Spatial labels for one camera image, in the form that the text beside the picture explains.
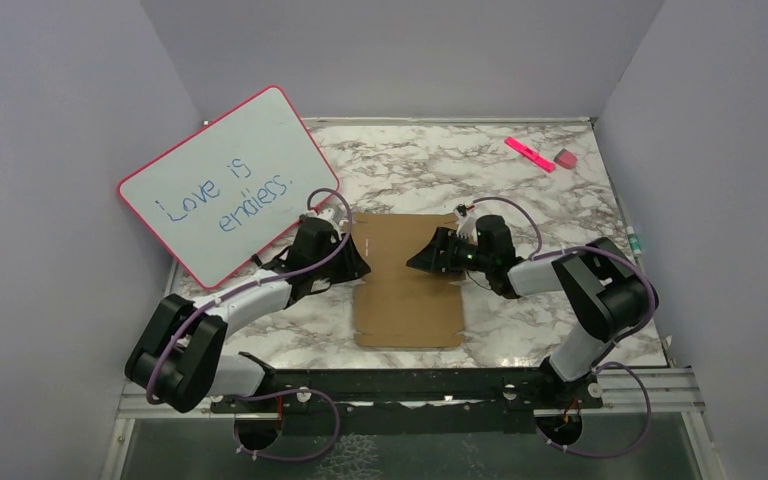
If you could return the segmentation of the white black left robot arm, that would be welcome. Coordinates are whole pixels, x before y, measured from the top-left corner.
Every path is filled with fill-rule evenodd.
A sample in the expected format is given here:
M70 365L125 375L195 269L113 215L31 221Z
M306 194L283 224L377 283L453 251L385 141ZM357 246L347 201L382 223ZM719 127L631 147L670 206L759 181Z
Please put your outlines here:
M164 297L131 351L124 375L152 405L186 413L211 395L227 336L285 310L314 285L360 280L370 274L350 233L330 220L304 219L290 246L240 283L198 299Z

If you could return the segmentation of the brown cardboard box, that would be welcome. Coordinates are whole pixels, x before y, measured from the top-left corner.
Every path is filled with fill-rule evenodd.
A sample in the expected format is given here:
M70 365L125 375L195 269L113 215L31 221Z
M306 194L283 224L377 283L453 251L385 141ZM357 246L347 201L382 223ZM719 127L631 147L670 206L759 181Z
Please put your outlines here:
M352 237L371 267L353 293L354 340L362 347L442 349L464 340L461 278L436 276L406 262L454 214L356 213Z

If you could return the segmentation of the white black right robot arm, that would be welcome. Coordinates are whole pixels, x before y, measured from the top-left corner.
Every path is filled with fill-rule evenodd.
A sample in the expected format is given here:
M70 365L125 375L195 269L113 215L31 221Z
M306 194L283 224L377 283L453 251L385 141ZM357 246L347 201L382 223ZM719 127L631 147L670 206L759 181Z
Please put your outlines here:
M602 237L526 259L517 254L499 215L478 217L473 240L437 228L406 265L437 275L482 273L491 290L506 299L564 293L577 323L542 361L536 383L539 398L552 407L572 399L620 341L648 324L659 305L651 282L612 240Z

